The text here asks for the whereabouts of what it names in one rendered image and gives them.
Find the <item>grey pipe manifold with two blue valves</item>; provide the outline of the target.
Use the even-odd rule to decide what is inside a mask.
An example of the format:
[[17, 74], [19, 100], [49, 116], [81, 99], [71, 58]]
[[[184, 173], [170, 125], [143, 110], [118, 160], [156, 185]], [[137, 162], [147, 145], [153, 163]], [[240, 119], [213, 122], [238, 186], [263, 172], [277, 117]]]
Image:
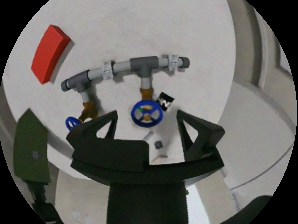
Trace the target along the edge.
[[[167, 57], [167, 58], [164, 58]], [[153, 87], [151, 87], [150, 84], [150, 76], [152, 76], [151, 69], [158, 69], [158, 67], [162, 67], [166, 70], [178, 70], [179, 68], [189, 68], [190, 66], [190, 60], [187, 57], [179, 57], [178, 55], [162, 55], [162, 58], [158, 58], [157, 56], [146, 56], [146, 57], [136, 57], [136, 58], [129, 58], [128, 61], [118, 62], [114, 63], [114, 61], [107, 61], [104, 63], [100, 63], [101, 67], [93, 69], [93, 70], [85, 70], [81, 73], [78, 73], [69, 79], [64, 80], [61, 83], [61, 89], [63, 92], [67, 92], [73, 88], [77, 88], [78, 93], [80, 93], [82, 100], [83, 100], [83, 106], [85, 107], [82, 111], [82, 114], [79, 118], [75, 118], [72, 116], [69, 116], [65, 120], [66, 127], [70, 131], [72, 129], [72, 126], [79, 125], [81, 123], [84, 123], [84, 121], [88, 118], [91, 120], [94, 118], [99, 117], [98, 111], [95, 108], [96, 105], [93, 103], [93, 99], [90, 98], [89, 92], [88, 92], [88, 84], [92, 81], [92, 79], [102, 77], [104, 80], [114, 78], [116, 73], [122, 72], [122, 71], [138, 71], [138, 77], [141, 79], [141, 88], [140, 93], [142, 96], [142, 100], [137, 102], [131, 111], [131, 118], [135, 124], [141, 127], [149, 128], [154, 127], [157, 124], [159, 124], [163, 118], [163, 111], [161, 106], [152, 100], [152, 92]], [[71, 89], [70, 89], [71, 88]], [[149, 100], [145, 100], [149, 99]], [[140, 107], [144, 106], [144, 110]], [[151, 107], [146, 106], [154, 106], [154, 108], [151, 109]], [[143, 116], [140, 119], [137, 119], [135, 117], [135, 111], [138, 109], [141, 113], [143, 113]], [[151, 110], [150, 110], [151, 109]], [[160, 114], [159, 117], [155, 120], [151, 114], [159, 110]], [[150, 110], [150, 111], [149, 111]], [[144, 123], [141, 122], [142, 120], [145, 121], [153, 121], [150, 123]], [[69, 124], [72, 124], [70, 126]], [[74, 124], [74, 123], [75, 124]]]

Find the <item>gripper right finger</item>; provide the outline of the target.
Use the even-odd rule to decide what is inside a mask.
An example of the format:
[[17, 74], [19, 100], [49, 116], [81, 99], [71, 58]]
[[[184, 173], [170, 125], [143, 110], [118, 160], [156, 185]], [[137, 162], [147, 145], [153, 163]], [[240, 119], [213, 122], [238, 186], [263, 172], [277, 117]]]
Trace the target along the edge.
[[[225, 130], [222, 126], [191, 115], [180, 109], [177, 111], [176, 118], [182, 143], [184, 162], [193, 160], [202, 149], [216, 146], [225, 134]], [[183, 120], [198, 132], [194, 143], [186, 130]]]

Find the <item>red flat block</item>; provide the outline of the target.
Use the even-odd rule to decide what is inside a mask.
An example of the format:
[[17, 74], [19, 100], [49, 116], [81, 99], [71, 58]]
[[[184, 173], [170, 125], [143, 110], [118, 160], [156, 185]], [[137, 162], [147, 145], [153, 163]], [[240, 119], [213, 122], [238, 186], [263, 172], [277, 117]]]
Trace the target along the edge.
[[54, 68], [71, 39], [55, 25], [49, 25], [35, 52], [31, 70], [44, 85], [50, 81]]

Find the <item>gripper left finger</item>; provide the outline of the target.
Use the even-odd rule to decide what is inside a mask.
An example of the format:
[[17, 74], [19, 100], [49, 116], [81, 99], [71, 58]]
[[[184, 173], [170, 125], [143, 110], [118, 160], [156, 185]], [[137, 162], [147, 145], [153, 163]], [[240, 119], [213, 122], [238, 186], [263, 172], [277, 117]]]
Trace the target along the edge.
[[113, 110], [105, 115], [102, 115], [100, 117], [94, 118], [92, 120], [89, 120], [77, 126], [74, 126], [72, 127], [70, 132], [81, 134], [84, 136], [97, 137], [97, 132], [101, 128], [103, 128], [106, 124], [108, 124], [110, 121], [111, 123], [110, 123], [109, 129], [104, 138], [114, 139], [116, 127], [117, 127], [117, 121], [118, 121], [117, 110]]

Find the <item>black square tag with white marking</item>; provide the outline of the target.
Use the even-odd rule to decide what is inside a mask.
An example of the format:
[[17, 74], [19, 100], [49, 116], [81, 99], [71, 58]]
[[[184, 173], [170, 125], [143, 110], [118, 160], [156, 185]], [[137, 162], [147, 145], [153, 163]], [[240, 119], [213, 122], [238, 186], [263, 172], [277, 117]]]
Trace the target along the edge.
[[[154, 93], [154, 88], [152, 93], [153, 93], [152, 96], [154, 98], [154, 96], [157, 95]], [[155, 98], [154, 99], [153, 98], [152, 100], [155, 101]], [[159, 95], [159, 97], [157, 97], [157, 100], [155, 102], [157, 102], [161, 106], [162, 111], [166, 112], [166, 110], [169, 108], [169, 106], [172, 104], [173, 101], [174, 101], [174, 98], [165, 94], [164, 92], [161, 92], [161, 94]]]

